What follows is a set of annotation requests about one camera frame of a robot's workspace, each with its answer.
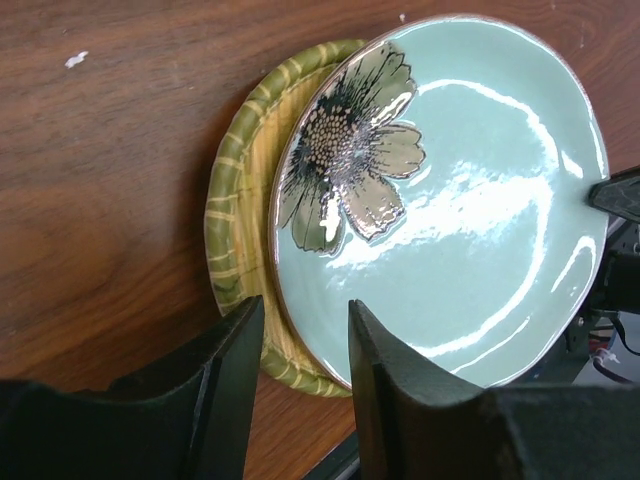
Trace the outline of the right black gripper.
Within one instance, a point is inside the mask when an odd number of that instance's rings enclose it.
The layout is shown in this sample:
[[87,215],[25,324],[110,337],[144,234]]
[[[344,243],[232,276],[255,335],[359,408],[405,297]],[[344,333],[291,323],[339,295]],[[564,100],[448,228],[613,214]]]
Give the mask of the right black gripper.
[[565,330],[566,350],[570,353],[588,347],[596,323],[609,321],[622,346],[639,356],[639,348],[628,345],[620,320],[622,313],[639,314],[639,225],[640,167],[636,166],[594,185],[587,197],[595,209],[615,217],[609,224],[604,256],[596,280]]

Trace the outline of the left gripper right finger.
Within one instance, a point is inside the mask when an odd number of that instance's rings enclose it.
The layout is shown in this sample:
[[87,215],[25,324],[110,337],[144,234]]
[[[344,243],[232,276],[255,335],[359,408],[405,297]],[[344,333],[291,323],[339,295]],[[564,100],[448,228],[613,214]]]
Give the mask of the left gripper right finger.
[[479,388],[349,304],[349,362],[365,479],[635,479],[637,386]]

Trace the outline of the mint green flower plate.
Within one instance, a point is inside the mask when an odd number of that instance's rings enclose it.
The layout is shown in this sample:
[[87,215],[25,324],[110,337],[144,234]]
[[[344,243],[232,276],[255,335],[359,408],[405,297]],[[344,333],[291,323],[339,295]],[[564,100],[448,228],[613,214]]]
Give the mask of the mint green flower plate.
[[481,387],[530,370],[603,256],[607,179],[567,63],[504,21],[414,22],[351,54],[305,106],[276,170],[269,246],[286,319],[351,383],[348,304]]

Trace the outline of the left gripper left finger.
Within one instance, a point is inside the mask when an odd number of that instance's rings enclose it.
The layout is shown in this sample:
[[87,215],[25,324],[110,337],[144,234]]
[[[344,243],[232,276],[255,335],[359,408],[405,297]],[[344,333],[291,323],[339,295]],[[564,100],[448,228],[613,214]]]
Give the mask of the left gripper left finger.
[[251,297],[105,391],[2,381],[2,478],[242,478],[263,331]]

